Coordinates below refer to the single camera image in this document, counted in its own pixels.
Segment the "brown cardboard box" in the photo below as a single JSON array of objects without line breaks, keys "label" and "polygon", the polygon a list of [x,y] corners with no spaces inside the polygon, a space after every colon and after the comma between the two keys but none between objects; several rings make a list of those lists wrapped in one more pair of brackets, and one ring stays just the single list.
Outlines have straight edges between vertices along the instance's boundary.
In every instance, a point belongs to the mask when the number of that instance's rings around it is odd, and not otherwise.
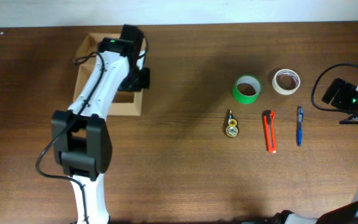
[{"label": "brown cardboard box", "polygon": [[[76,58],[87,56],[97,49],[98,44],[105,38],[118,39],[120,33],[89,33],[76,52]],[[94,69],[95,58],[90,58],[84,64],[79,65],[76,86],[73,95],[75,101],[86,85]],[[113,116],[140,116],[142,108],[143,91],[127,92],[118,91],[114,97],[108,115]]]}]

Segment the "white masking tape roll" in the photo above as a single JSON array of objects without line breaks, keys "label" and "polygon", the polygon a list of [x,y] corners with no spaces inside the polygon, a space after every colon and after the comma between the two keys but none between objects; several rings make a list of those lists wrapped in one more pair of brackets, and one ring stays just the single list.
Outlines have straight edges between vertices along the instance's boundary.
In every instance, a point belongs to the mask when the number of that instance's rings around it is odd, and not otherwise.
[{"label": "white masking tape roll", "polygon": [[300,77],[290,69],[281,69],[276,72],[272,79],[273,89],[281,95],[292,95],[299,89]]}]

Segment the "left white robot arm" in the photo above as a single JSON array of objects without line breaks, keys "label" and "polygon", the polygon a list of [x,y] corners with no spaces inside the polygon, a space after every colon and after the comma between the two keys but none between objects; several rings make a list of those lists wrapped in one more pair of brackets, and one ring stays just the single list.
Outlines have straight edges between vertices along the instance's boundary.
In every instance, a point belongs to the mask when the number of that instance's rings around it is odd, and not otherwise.
[{"label": "left white robot arm", "polygon": [[78,223],[109,223],[104,197],[104,175],[112,158],[106,120],[117,92],[137,93],[150,86],[150,70],[144,66],[149,49],[145,34],[124,25],[118,38],[105,37],[96,50],[76,58],[84,64],[95,58],[94,69],[77,99],[66,111],[52,116],[54,158],[71,182]]}]

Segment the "green tape roll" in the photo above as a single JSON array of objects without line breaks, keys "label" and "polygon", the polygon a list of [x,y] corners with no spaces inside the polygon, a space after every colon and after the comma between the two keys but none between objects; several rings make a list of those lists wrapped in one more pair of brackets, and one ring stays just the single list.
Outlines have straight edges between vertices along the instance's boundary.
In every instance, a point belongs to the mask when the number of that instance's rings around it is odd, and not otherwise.
[{"label": "green tape roll", "polygon": [[253,103],[262,91],[262,85],[258,78],[253,75],[240,76],[232,89],[234,99],[242,104]]}]

